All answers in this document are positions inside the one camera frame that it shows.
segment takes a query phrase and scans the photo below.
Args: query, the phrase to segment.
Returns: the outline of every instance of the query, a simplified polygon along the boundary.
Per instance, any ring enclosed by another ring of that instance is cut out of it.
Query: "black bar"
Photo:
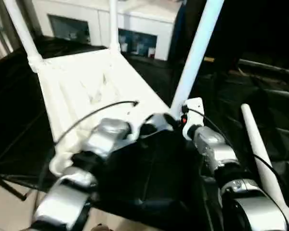
[[[17,191],[15,188],[13,188],[12,186],[10,186],[9,184],[7,184],[5,181],[3,181],[2,179],[0,179],[0,186],[4,189],[6,189],[8,192],[10,192],[11,194],[13,194],[14,196],[16,196],[18,199],[20,199],[21,201],[25,201],[27,199],[27,196],[29,194],[29,192],[31,190],[29,190],[29,192],[27,192],[25,195],[22,195],[19,191]]]

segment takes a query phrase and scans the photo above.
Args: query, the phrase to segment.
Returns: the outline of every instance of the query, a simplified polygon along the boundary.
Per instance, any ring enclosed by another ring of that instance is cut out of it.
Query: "wire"
[[[217,130],[225,139],[225,141],[229,144],[229,146],[234,150],[234,147],[232,145],[232,143],[230,142],[230,140],[225,136],[225,134],[223,133],[223,131],[212,121],[210,120],[206,115],[204,115],[203,113],[196,111],[194,109],[190,109],[188,108],[188,110],[195,112],[199,115],[201,115],[202,117],[204,117],[207,121],[209,121],[209,123],[215,128],[215,130]]]
[[[210,122],[210,124],[224,137],[224,139],[226,140],[226,142],[229,144],[229,146],[234,150],[232,143],[229,141],[229,139],[225,136],[225,134],[222,132],[222,130],[212,121],[210,120],[206,115],[204,115],[203,113],[196,111],[194,109],[190,109],[188,108],[188,110],[195,112],[199,115],[201,115],[202,117],[204,117],[207,121]],[[282,180],[282,178],[280,177],[280,175],[276,172],[276,170],[271,167],[265,160],[263,160],[261,157],[257,156],[256,154],[252,153],[253,157],[257,158],[258,160],[260,160],[268,169],[270,169],[270,171],[276,176],[277,181],[281,184],[281,187],[284,189],[284,192],[286,192],[287,198],[289,200],[289,189],[287,188],[286,184],[284,183],[284,181]],[[283,213],[283,211],[281,210],[281,208],[276,204],[276,206],[280,209],[281,213],[283,214],[283,216],[285,217],[285,221],[287,223],[287,226],[289,228],[289,223],[286,219],[285,214]]]
[[[285,182],[282,180],[282,178],[280,177],[280,175],[278,174],[278,172],[276,172],[276,170],[272,167],[272,166],[270,166],[265,160],[263,160],[261,157],[259,157],[259,156],[257,156],[256,154],[252,154],[256,159],[258,159],[258,160],[260,160],[268,169],[270,169],[271,170],[271,172],[273,172],[273,174],[276,176],[276,178],[277,178],[277,181],[278,181],[278,183],[279,184],[281,184],[281,187],[284,189],[284,191],[286,191],[286,194],[287,194],[287,198],[288,198],[288,200],[289,200],[289,189],[287,188],[287,186],[286,186],[286,184],[285,184]],[[286,222],[287,222],[287,225],[288,225],[288,227],[289,227],[289,223],[288,223],[288,221],[287,221],[287,219],[286,219],[286,216],[285,216],[285,214],[283,213],[283,211],[280,209],[280,211],[282,212],[282,214],[284,215],[284,217],[285,217],[285,220],[286,220]]]
[[[72,130],[74,129],[78,124],[80,124],[82,121],[84,121],[85,119],[87,119],[88,117],[104,110],[104,109],[107,109],[109,107],[112,107],[112,106],[115,106],[115,105],[118,105],[118,104],[123,104],[123,103],[132,103],[133,106],[136,106],[138,104],[138,101],[120,101],[120,102],[116,102],[116,103],[112,103],[112,104],[109,104],[105,107],[102,107],[100,109],[97,109],[87,115],[85,115],[83,118],[79,119],[78,121],[76,121],[69,129],[67,129],[60,137],[59,139],[57,140],[57,142],[55,142],[53,144],[53,147],[51,147],[51,149],[49,150],[49,153],[46,155],[46,158],[45,158],[45,161],[44,161],[44,165],[42,167],[42,170],[40,172],[40,175],[39,175],[39,181],[38,181],[38,186],[37,186],[37,193],[35,195],[35,199],[34,199],[34,204],[33,204],[33,210],[32,210],[32,221],[33,221],[33,217],[34,217],[34,213],[38,207],[38,200],[39,200],[39,192],[42,190],[42,187],[43,187],[43,182],[44,182],[44,179],[47,175],[47,169],[48,169],[48,164],[51,160],[51,158],[53,157],[53,148],[56,147],[62,140],[63,138]]]

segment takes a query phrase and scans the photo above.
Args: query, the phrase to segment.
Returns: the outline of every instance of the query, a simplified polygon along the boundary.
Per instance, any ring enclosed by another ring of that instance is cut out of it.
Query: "floor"
[[[23,194],[29,190],[17,184],[9,184]],[[31,193],[29,197],[22,202],[0,187],[0,231],[19,231],[29,226],[34,195],[35,192]],[[155,228],[95,208],[91,209],[90,214],[84,231],[90,231],[100,223],[107,225],[114,231],[158,231]]]

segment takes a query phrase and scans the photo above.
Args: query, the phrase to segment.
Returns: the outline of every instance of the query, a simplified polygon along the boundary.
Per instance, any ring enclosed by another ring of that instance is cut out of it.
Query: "white vertical pole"
[[[181,106],[192,90],[224,0],[207,0],[191,50],[189,51],[179,85],[174,95],[171,114],[179,118]]]
[[[118,0],[109,0],[110,5],[110,49],[120,51],[118,30]]]
[[[254,116],[251,112],[250,106],[248,104],[243,104],[241,106],[241,109],[253,152],[258,157],[263,159],[268,165],[272,166],[269,155],[266,151],[265,145],[262,141],[260,132],[255,122]],[[255,158],[255,161],[259,171],[259,176],[263,185],[263,189],[270,195],[270,197],[275,201],[278,207],[280,207],[289,223],[289,208],[286,205],[283,193],[281,192],[276,176],[259,159]]]
[[[16,0],[4,0],[4,4],[13,21],[17,34],[26,50],[29,64],[32,70],[36,72],[35,65],[38,64],[38,62],[42,62],[42,57],[33,42],[17,2]]]

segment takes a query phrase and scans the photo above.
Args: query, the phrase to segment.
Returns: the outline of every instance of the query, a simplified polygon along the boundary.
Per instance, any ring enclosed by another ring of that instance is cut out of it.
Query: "black cloth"
[[[37,48],[43,58],[102,49],[51,38],[38,40]],[[126,58],[170,105],[183,66]],[[241,104],[249,103],[273,166],[289,187],[289,80],[216,74],[202,65],[191,93],[196,96],[203,98],[205,114],[232,141],[240,161],[256,173],[240,112]],[[35,188],[52,143],[38,77],[24,50],[17,50],[0,60],[0,176]],[[165,230],[209,230],[217,223],[208,219],[217,191],[209,178],[206,184],[199,178],[201,163],[180,131],[158,133],[112,155],[95,206]],[[54,180],[49,173],[44,190]]]

